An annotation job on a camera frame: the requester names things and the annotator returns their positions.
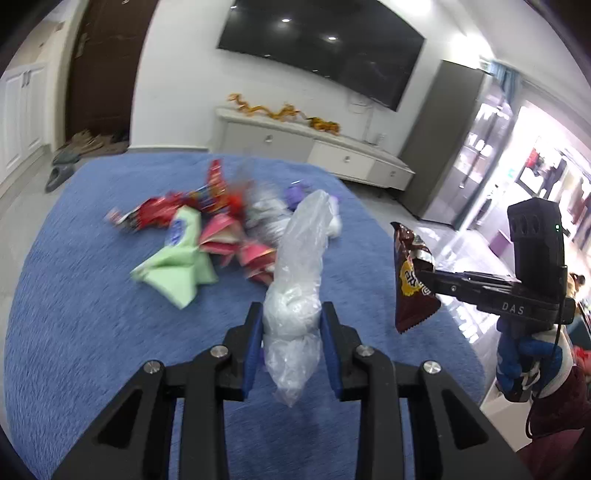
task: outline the white tv stand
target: white tv stand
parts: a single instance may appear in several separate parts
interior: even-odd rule
[[[335,176],[382,188],[405,190],[414,172],[390,153],[343,135],[319,132],[303,123],[216,110],[211,151],[280,158],[317,165]]]

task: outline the television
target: television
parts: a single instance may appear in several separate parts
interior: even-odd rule
[[[424,40],[378,0],[236,0],[217,47],[301,68],[396,111]]]

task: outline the blue carpet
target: blue carpet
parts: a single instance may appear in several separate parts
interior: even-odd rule
[[[165,232],[122,233],[103,220],[113,207],[127,211],[150,196],[200,187],[211,158],[125,154],[92,161],[76,173],[47,217],[14,297],[4,376],[15,448],[39,479],[50,477],[146,359],[167,365],[192,359],[241,324],[250,302],[263,300],[265,288],[244,280],[233,264],[216,268],[219,283],[200,287],[198,298],[179,311],[129,277],[162,247]],[[224,157],[226,178],[232,178],[237,160]],[[479,401],[482,366],[447,312],[404,335],[394,329],[392,241],[360,201],[317,167],[253,162],[257,179],[281,186],[304,179],[339,197],[343,232],[324,255],[321,299],[334,302],[341,322],[396,361],[418,365],[437,359]],[[325,366],[321,363],[293,408],[275,401],[273,390],[261,368],[248,401],[226,403],[232,478],[353,478],[359,405],[335,400]],[[178,433],[177,416],[176,439]],[[177,457],[174,442],[172,458]]]

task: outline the brown door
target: brown door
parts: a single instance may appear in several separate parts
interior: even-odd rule
[[[129,132],[135,74],[158,0],[90,0],[74,47],[66,135]]]

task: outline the brown snack wrapper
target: brown snack wrapper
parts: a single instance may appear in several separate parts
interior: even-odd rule
[[[433,255],[421,237],[398,222],[394,227],[396,330],[406,332],[441,307],[439,299],[419,281],[416,271],[435,269]]]

